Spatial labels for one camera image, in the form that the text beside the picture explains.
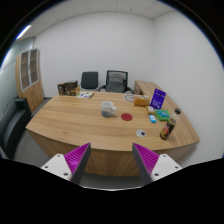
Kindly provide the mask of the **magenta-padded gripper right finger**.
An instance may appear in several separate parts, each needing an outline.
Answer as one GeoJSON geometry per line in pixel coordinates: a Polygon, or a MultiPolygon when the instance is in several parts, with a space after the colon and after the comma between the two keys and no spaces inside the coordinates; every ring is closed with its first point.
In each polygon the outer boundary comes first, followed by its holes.
{"type": "Polygon", "coordinates": [[[132,154],[144,184],[149,184],[182,169],[169,155],[158,155],[137,143],[132,145],[132,154]]]}

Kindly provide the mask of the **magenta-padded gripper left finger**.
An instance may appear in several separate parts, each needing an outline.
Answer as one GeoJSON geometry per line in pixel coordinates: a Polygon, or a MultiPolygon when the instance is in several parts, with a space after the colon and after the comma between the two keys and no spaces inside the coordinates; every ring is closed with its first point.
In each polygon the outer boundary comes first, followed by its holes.
{"type": "Polygon", "coordinates": [[[79,184],[91,154],[91,144],[86,143],[69,153],[56,154],[42,169],[65,180],[79,184]]]}

